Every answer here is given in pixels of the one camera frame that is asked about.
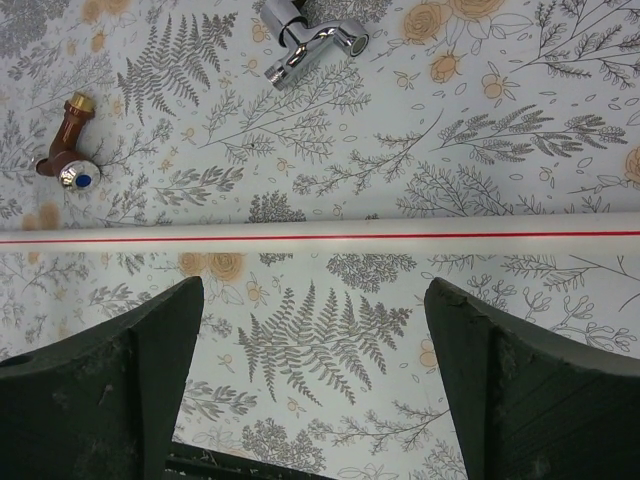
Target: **red line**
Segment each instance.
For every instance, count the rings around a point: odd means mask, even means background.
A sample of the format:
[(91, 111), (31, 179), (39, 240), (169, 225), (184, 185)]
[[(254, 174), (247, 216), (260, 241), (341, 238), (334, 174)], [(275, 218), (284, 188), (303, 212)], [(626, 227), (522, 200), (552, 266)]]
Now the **red line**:
[(262, 235), (243, 237), (150, 237), (150, 238), (94, 238), (84, 240), (2, 240), (0, 245), (47, 243), (153, 243), (153, 242), (220, 242), (220, 241), (268, 241), (268, 240), (376, 240), (376, 239), (455, 239), (455, 238), (545, 238), (545, 237), (638, 237), (639, 230), (602, 232), (486, 232), (486, 233), (392, 233), (362, 235)]

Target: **white pipe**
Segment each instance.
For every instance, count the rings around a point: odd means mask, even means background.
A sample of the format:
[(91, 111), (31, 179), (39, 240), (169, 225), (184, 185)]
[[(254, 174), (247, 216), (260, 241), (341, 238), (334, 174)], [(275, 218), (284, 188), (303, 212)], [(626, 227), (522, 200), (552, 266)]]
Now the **white pipe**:
[(640, 254), (640, 213), (0, 232), (0, 252)]

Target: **blue button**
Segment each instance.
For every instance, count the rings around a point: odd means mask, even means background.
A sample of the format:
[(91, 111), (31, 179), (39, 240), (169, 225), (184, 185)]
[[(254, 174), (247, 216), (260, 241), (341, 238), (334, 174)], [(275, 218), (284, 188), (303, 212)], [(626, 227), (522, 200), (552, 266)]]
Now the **blue button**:
[(76, 178), (76, 185), (80, 188), (85, 188), (91, 185), (91, 177), (89, 175), (78, 175)]

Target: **plant illustration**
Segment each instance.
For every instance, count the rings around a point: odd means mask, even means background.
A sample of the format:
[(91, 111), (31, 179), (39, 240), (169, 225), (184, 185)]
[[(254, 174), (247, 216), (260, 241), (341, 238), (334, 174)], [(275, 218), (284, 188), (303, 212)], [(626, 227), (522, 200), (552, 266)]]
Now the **plant illustration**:
[(403, 88), (405, 91), (407, 91), (407, 90), (415, 90), (413, 81), (420, 76), (421, 72), (415, 73), (411, 76), (409, 76), (408, 73), (399, 72), (397, 70), (394, 71), (393, 73), (395, 74), (396, 77), (398, 77), (396, 78), (396, 85), (398, 85), (398, 87)]
[(79, 259), (65, 262), (63, 258), (56, 257), (50, 264), (42, 262), (30, 278), (21, 277), (26, 282), (22, 293), (29, 287), (39, 288), (44, 293), (49, 293), (47, 286), (57, 288), (70, 284), (74, 278), (78, 281), (87, 279), (89, 269), (84, 263)]
[(164, 145), (172, 132), (172, 123), (166, 118), (161, 118), (146, 136), (143, 129), (136, 130), (128, 139), (118, 135), (115, 147), (108, 154), (102, 152), (106, 141), (103, 137), (91, 158), (100, 166), (102, 176), (107, 181), (113, 180), (113, 175), (118, 169), (126, 175), (133, 175), (130, 161), (136, 158), (148, 158), (158, 153), (158, 144)]
[(151, 101), (153, 108), (175, 117), (176, 114), (166, 102), (166, 91), (199, 105), (200, 100), (191, 80), (211, 88), (203, 63), (213, 65), (220, 72), (216, 47), (227, 49), (227, 39), (232, 35), (236, 16), (235, 13), (222, 18), (217, 14), (212, 17), (203, 14), (202, 22), (198, 25), (196, 16), (192, 15), (189, 27), (187, 17), (182, 15), (175, 36), (171, 16), (162, 36), (157, 27), (152, 25), (142, 54), (135, 62), (127, 57), (126, 74), (118, 73), (118, 86), (124, 92), (127, 113), (135, 105), (140, 123), (144, 124), (142, 114), (145, 102)]
[(209, 305), (221, 300), (227, 305), (244, 305), (244, 297), (233, 285), (245, 271), (245, 255), (240, 253), (183, 252), (177, 261), (167, 261), (156, 270), (177, 271), (186, 277), (200, 276), (205, 285)]
[[(140, 273), (142, 268), (147, 264), (147, 260), (155, 260), (158, 254), (156, 253), (116, 253), (116, 262), (118, 266), (124, 269), (132, 277), (137, 273)], [(109, 266), (109, 260), (111, 256), (107, 256), (103, 259), (105, 268)]]
[(199, 335), (203, 335), (205, 329), (209, 329), (214, 335), (222, 338), (228, 338), (233, 332), (233, 327), (229, 323), (229, 320), (226, 318), (215, 318), (211, 313), (203, 315), (200, 327)]
[(195, 168), (176, 170), (169, 177), (168, 186), (153, 187), (155, 199), (163, 205), (180, 206), (182, 202), (202, 207), (211, 195), (207, 189), (214, 187), (218, 192), (230, 192), (242, 180), (243, 168), (218, 166), (207, 168), (202, 173)]
[(125, 283), (113, 288), (107, 286), (96, 288), (89, 294), (89, 306), (97, 306), (107, 318), (113, 318), (151, 300), (149, 292), (134, 295)]
[(22, 213), (22, 207), (18, 204), (18, 200), (10, 198), (5, 200), (0, 195), (0, 217), (8, 220), (9, 218), (20, 215)]
[(264, 263), (267, 267), (270, 267), (274, 263), (284, 262), (287, 259), (293, 258), (292, 253), (261, 253), (260, 262)]
[(187, 380), (180, 410), (187, 415), (198, 412), (215, 422), (224, 413), (223, 408), (228, 408), (234, 415), (246, 415), (250, 408), (258, 405), (256, 398), (247, 392), (239, 393), (229, 385), (214, 390), (208, 382)]
[(98, 217), (86, 209), (81, 209), (72, 203), (70, 197), (65, 197), (65, 207), (69, 208), (71, 216), (88, 218), (102, 224), (103, 227), (136, 226), (136, 225), (170, 225), (166, 212), (162, 211), (150, 222), (147, 218), (147, 190), (149, 178), (139, 174), (129, 182), (129, 185), (111, 197), (106, 214)]
[(442, 480), (467, 480), (467, 470), (464, 466), (462, 455), (453, 445), (448, 445), (444, 440), (437, 440), (436, 447), (424, 459), (426, 471), (416, 471), (413, 476), (416, 480), (442, 479)]
[(464, 271), (465, 268), (473, 270), (476, 262), (486, 262), (491, 260), (495, 255), (435, 255), (429, 258), (432, 267), (438, 269), (438, 272), (447, 272), (447, 275), (456, 269), (458, 272)]
[(503, 97), (509, 100), (516, 101), (516, 96), (513, 94), (513, 89), (520, 87), (520, 84), (512, 82), (509, 77), (503, 77), (493, 62), (487, 62), (491, 73), (487, 73), (482, 77), (482, 87), (485, 97), (490, 100), (496, 100), (493, 108), (498, 108), (502, 105)]
[(516, 295), (518, 292), (514, 285), (505, 285), (504, 280), (498, 280), (494, 285), (491, 285), (493, 277), (483, 273), (480, 277), (473, 275), (467, 280), (467, 285), (471, 288), (471, 293), (480, 300), (488, 303), (492, 307), (498, 308), (505, 312), (508, 312), (507, 299), (512, 295)]
[(255, 273), (251, 272), (251, 280), (245, 284), (245, 288), (247, 289), (247, 298), (253, 302), (253, 308), (258, 308), (260, 305), (268, 305), (267, 297), (271, 295), (265, 287), (258, 282)]
[(16, 278), (25, 280), (25, 256), (22, 253), (0, 254), (0, 283), (5, 287), (13, 285)]
[(114, 83), (109, 52), (99, 55), (87, 53), (56, 75), (49, 75), (46, 69), (42, 69), (32, 82), (29, 93), (31, 107), (27, 111), (37, 109), (44, 119), (51, 121), (60, 115), (62, 105), (74, 92), (89, 92), (94, 87), (108, 90)]
[(536, 323), (537, 320), (533, 316), (533, 314), (538, 314), (542, 312), (546, 312), (549, 310), (551, 302), (551, 297), (545, 297), (543, 292), (536, 292), (532, 297), (529, 296), (531, 293), (531, 289), (529, 287), (525, 287), (522, 291), (522, 295), (524, 296), (524, 301), (529, 307), (529, 311), (525, 315), (524, 319), (531, 323)]
[(410, 272), (416, 262), (406, 254), (337, 254), (329, 259), (327, 270), (353, 289), (377, 293), (381, 283), (394, 283), (398, 272)]
[[(464, 1), (418, 3), (404, 16), (403, 35), (388, 40), (386, 42), (388, 48), (378, 53), (371, 61), (390, 57), (404, 46), (422, 47), (426, 56), (433, 55), (441, 47), (453, 52), (458, 47), (458, 40), (467, 34), (470, 37), (469, 40), (473, 42), (470, 53), (474, 56), (479, 55), (483, 42), (489, 38), (505, 40), (533, 25), (533, 22), (524, 15), (515, 13), (495, 15), (503, 4), (502, 1), (487, 1), (481, 4)], [(437, 83), (446, 83), (452, 75), (453, 73), (449, 76), (438, 76), (432, 71), (432, 78)]]
[(571, 324), (571, 320), (590, 320), (593, 314), (594, 304), (589, 302), (589, 296), (580, 297), (575, 306), (572, 306), (571, 297), (564, 297), (565, 318), (550, 328), (552, 332), (559, 333), (569, 338), (578, 335), (578, 339), (584, 341), (587, 345), (613, 352), (620, 350), (629, 353), (629, 345), (631, 342), (637, 341), (635, 335), (629, 334), (628, 328), (619, 328), (615, 330), (610, 326), (598, 326), (596, 322), (589, 322), (584, 325), (583, 322)]
[[(640, 10), (632, 7), (631, 0), (540, 2), (535, 15), (540, 29), (538, 56), (514, 71), (544, 65), (552, 77), (583, 79), (592, 77), (595, 67), (604, 81), (620, 90), (635, 87), (632, 78), (640, 76), (640, 33), (628, 26), (638, 22)], [(612, 23), (616, 13), (624, 13), (626, 23)]]
[(319, 473), (325, 469), (322, 449), (314, 446), (306, 430), (300, 430), (289, 441), (286, 429), (272, 418), (258, 420), (253, 428), (245, 426), (242, 429), (242, 448), (271, 465), (309, 473)]
[[(25, 123), (16, 118), (15, 110), (9, 110), (4, 120), (2, 138), (0, 138), (0, 174), (7, 180), (17, 182), (20, 186), (33, 183), (34, 172), (30, 168), (30, 158), (34, 151), (44, 148), (41, 139), (46, 131), (40, 119), (30, 120), (28, 126)], [(8, 212), (11, 212), (11, 200), (7, 206)]]
[(287, 288), (280, 308), (260, 323), (251, 314), (251, 331), (238, 328), (239, 342), (249, 363), (253, 381), (258, 365), (271, 397), (276, 401), (275, 381), (278, 374), (299, 393), (322, 405), (307, 385), (305, 375), (316, 374), (327, 386), (339, 390), (352, 405), (356, 398), (346, 371), (355, 375), (371, 390), (372, 382), (361, 357), (368, 356), (384, 374), (387, 371), (380, 344), (395, 350), (394, 336), (404, 336), (403, 327), (411, 310), (372, 306), (361, 297), (356, 318), (349, 295), (339, 313), (338, 298), (333, 289), (322, 309), (316, 313), (316, 288), (312, 283), (300, 307), (295, 310), (294, 292)]
[[(266, 0), (256, 0), (253, 9), (260, 13)], [(387, 14), (393, 0), (326, 0), (307, 2), (302, 13), (312, 23), (325, 22), (336, 18), (355, 18), (362, 23), (378, 23)]]
[(502, 199), (491, 177), (484, 178), (475, 167), (458, 166), (457, 174), (428, 163), (420, 163), (418, 173), (407, 184), (409, 195), (396, 201), (410, 218), (436, 215), (513, 215), (515, 206)]
[[(602, 197), (594, 199), (593, 196), (582, 197), (580, 204), (580, 213), (608, 213), (611, 210), (610, 203), (604, 203)], [(568, 208), (564, 209), (565, 213), (576, 213), (576, 205), (572, 203)]]
[[(519, 108), (498, 120), (490, 119), (489, 114), (476, 115), (466, 121), (457, 120), (438, 134), (442, 143), (432, 151), (466, 146), (470, 148), (469, 157), (472, 160), (493, 165), (496, 161), (522, 162), (536, 149), (550, 157), (570, 158), (574, 152), (583, 151), (585, 145), (606, 149), (607, 144), (627, 143), (623, 138), (626, 132), (622, 128), (607, 126), (602, 117), (593, 114), (570, 118), (564, 123), (566, 128), (543, 130), (544, 125), (554, 118), (543, 116), (544, 112), (540, 109), (532, 111), (535, 107), (528, 105)], [(435, 128), (441, 116), (442, 111), (423, 133), (410, 132), (400, 137), (377, 134), (376, 139), (381, 147), (396, 150), (397, 153), (365, 156), (359, 150), (353, 150), (349, 155), (349, 164), (353, 167), (334, 164), (326, 169), (328, 175), (323, 177), (300, 174), (294, 181), (294, 192), (308, 195), (315, 191), (317, 196), (322, 196), (336, 190), (340, 184), (351, 181), (353, 193), (358, 195), (371, 187), (373, 175), (380, 174), (387, 183), (391, 183), (404, 175), (406, 168), (416, 160), (412, 150)], [(518, 137), (523, 136), (528, 141), (518, 142)], [(444, 193), (452, 188), (444, 184), (440, 186), (440, 191)]]
[(23, 55), (18, 63), (9, 69), (9, 77), (16, 82), (26, 75), (37, 80), (58, 61), (62, 52), (62, 40), (49, 46), (49, 42), (43, 41), (31, 49), (29, 55)]
[(40, 340), (42, 336), (42, 329), (47, 321), (47, 315), (36, 315), (33, 319), (32, 326), (24, 333), (24, 339), (31, 345)]
[(370, 440), (372, 455), (387, 451), (391, 440), (398, 442), (402, 451), (410, 452), (424, 448), (424, 442), (432, 436), (429, 425), (449, 413), (448, 409), (443, 412), (430, 407), (417, 409), (397, 400), (393, 402), (393, 406), (405, 420), (382, 419), (376, 412), (369, 410), (365, 413), (364, 423), (353, 417), (343, 416), (341, 426), (334, 427), (316, 418), (308, 430), (318, 440), (331, 439), (334, 446), (349, 445), (356, 440)]
[(358, 150), (353, 150), (349, 155), (349, 163), (356, 166), (355, 171), (342, 164), (334, 164), (326, 169), (329, 175), (322, 178), (316, 175), (300, 174), (293, 183), (293, 191), (300, 195), (309, 195), (312, 190), (315, 190), (316, 195), (320, 197), (333, 192), (341, 183), (353, 181), (353, 193), (358, 195), (371, 187), (371, 177), (379, 173), (384, 175), (384, 180), (387, 183), (391, 183), (404, 174), (404, 168), (415, 160), (411, 149), (431, 132), (440, 120), (442, 113), (443, 111), (423, 133), (410, 132), (402, 137), (376, 135), (381, 147), (399, 150), (398, 153), (383, 153), (371, 157), (363, 156)]
[(302, 210), (293, 210), (286, 193), (279, 190), (264, 195), (254, 195), (247, 223), (306, 222)]
[(177, 5), (178, 0), (151, 0), (151, 6), (146, 16), (147, 23), (155, 25), (165, 8), (174, 9)]
[[(211, 450), (216, 450), (223, 453), (240, 453), (242, 448), (242, 442), (234, 438), (233, 430), (225, 430), (223, 424), (216, 424), (212, 426), (207, 432), (200, 432), (194, 435), (194, 443), (206, 443)], [(215, 459), (211, 455), (210, 450), (202, 451), (202, 461), (211, 460), (211, 463), (215, 465)]]
[(346, 467), (340, 469), (338, 478), (348, 478), (353, 480), (397, 480), (397, 473), (385, 472), (385, 466), (376, 467), (372, 463), (367, 463), (364, 468)]
[[(323, 69), (310, 68), (280, 94), (263, 90), (244, 109), (242, 97), (225, 91), (206, 117), (208, 124), (202, 128), (208, 140), (199, 148), (223, 145), (227, 159), (238, 164), (273, 153), (277, 140), (303, 160), (322, 161), (331, 155), (335, 143), (325, 135), (332, 125), (325, 108), (355, 115), (371, 101), (363, 88), (363, 79), (349, 59)], [(215, 138), (229, 118), (240, 113), (244, 119), (238, 122), (239, 131)]]
[[(610, 272), (624, 277), (627, 280), (640, 282), (640, 278), (629, 274), (625, 267), (624, 255), (616, 257), (618, 268), (603, 265), (588, 258), (577, 255), (569, 255), (573, 260), (579, 262), (578, 265), (560, 267), (556, 258), (552, 255), (507, 255), (502, 267), (515, 276), (522, 275), (524, 278), (532, 276), (543, 280), (542, 285), (549, 291), (556, 290), (568, 293), (570, 290), (577, 290), (585, 286), (585, 275), (589, 272)], [(640, 293), (629, 298), (618, 311), (622, 311), (631, 302), (640, 298)]]
[[(488, 114), (457, 120), (440, 132), (442, 144), (436, 150), (466, 145), (471, 148), (469, 158), (493, 165), (496, 161), (523, 162), (535, 149), (550, 157), (570, 158), (583, 151), (585, 144), (605, 150), (610, 143), (627, 143), (622, 138), (626, 132), (607, 126), (601, 116), (580, 115), (565, 121), (566, 128), (546, 128), (554, 118), (534, 108), (536, 105), (527, 105), (500, 120), (492, 120)], [(518, 142), (522, 136), (528, 142)]]
[(69, 0), (0, 0), (0, 57), (13, 58), (47, 33), (47, 20), (63, 16)]
[[(627, 125), (637, 126), (636, 120), (640, 118), (640, 112), (634, 113)], [(632, 149), (625, 159), (625, 172), (624, 178), (620, 178), (617, 175), (597, 175), (598, 183), (595, 186), (584, 187), (581, 186), (579, 190), (575, 190), (573, 192), (569, 192), (569, 194), (575, 193), (593, 193), (594, 195), (598, 195), (604, 189), (610, 188), (629, 188), (632, 187), (636, 190), (640, 190), (640, 147)], [(583, 197), (583, 201), (587, 203), (588, 199), (591, 197)]]
[(27, 309), (25, 308), (24, 303), (16, 302), (15, 290), (6, 290), (5, 301), (0, 307), (0, 314), (2, 315), (2, 325), (4, 325), (5, 327), (19, 328), (26, 311)]

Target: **pipe fitting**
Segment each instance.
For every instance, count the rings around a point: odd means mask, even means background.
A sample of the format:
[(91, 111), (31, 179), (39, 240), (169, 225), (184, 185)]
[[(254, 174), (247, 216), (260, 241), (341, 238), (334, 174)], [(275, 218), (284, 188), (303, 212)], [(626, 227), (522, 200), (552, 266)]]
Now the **pipe fitting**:
[(277, 90), (283, 90), (327, 45), (333, 43), (345, 55), (357, 57), (369, 44), (369, 34), (360, 22), (334, 20), (310, 28), (296, 5), (291, 0), (267, 0), (260, 11), (260, 18), (278, 43), (289, 49), (265, 72)]
[(44, 177), (56, 177), (63, 188), (87, 190), (100, 181), (100, 169), (86, 155), (76, 150), (86, 123), (95, 116), (95, 103), (76, 92), (64, 104), (64, 119), (49, 146), (47, 158), (34, 159), (35, 170)]

